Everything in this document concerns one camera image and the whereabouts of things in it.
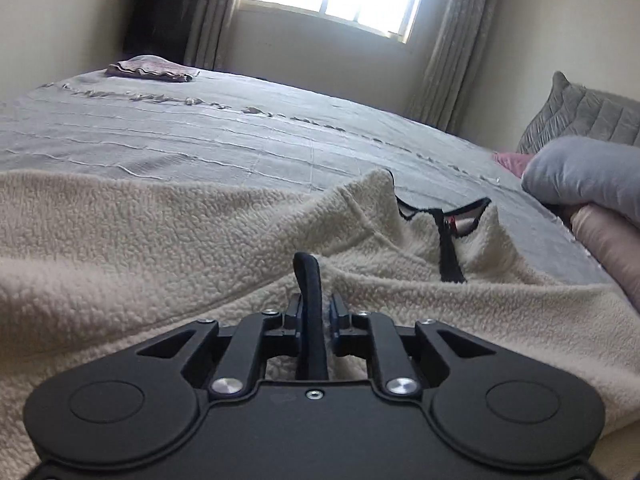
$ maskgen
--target beige pillow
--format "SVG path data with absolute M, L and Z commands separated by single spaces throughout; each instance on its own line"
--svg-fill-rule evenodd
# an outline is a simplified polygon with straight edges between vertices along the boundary
M 615 211 L 588 204 L 571 217 L 572 231 L 607 269 L 640 312 L 640 230 Z

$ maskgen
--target beige wall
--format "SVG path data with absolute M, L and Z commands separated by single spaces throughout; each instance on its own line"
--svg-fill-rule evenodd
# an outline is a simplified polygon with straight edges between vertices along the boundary
M 130 0 L 0 0 L 0 101 L 121 56 Z
M 640 0 L 501 0 L 462 136 L 515 149 L 555 70 L 640 100 Z
M 225 70 L 402 114 L 445 6 L 422 0 L 407 44 L 318 16 L 245 6 Z

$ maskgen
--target bed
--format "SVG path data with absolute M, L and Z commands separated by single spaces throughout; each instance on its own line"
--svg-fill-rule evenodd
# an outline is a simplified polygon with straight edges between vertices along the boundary
M 566 283 L 612 283 L 492 152 L 388 112 L 239 75 L 189 83 L 106 76 L 46 84 L 0 108 L 0 170 L 208 180 L 314 192 L 372 168 L 400 198 L 454 208 L 488 196 L 519 251 Z

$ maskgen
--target pillow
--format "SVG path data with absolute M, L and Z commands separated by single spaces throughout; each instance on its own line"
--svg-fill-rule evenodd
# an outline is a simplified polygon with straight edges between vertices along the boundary
M 572 231 L 640 312 L 640 230 L 619 214 L 589 204 L 571 217 Z
M 639 102 L 571 84 L 562 72 L 556 72 L 551 94 L 527 126 L 517 152 L 537 153 L 551 140 L 565 135 L 640 147 L 639 131 Z
M 640 150 L 586 137 L 561 137 L 531 159 L 522 189 L 542 203 L 593 202 L 640 225 Z
M 528 153 L 494 153 L 494 160 L 518 178 L 522 177 L 524 169 L 532 158 L 533 155 Z

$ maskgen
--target gray curtain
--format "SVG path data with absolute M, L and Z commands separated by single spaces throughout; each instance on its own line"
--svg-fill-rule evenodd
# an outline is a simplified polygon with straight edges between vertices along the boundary
M 455 134 L 478 72 L 497 0 L 449 0 L 406 116 Z
M 198 0 L 184 53 L 188 66 L 221 70 L 240 0 Z

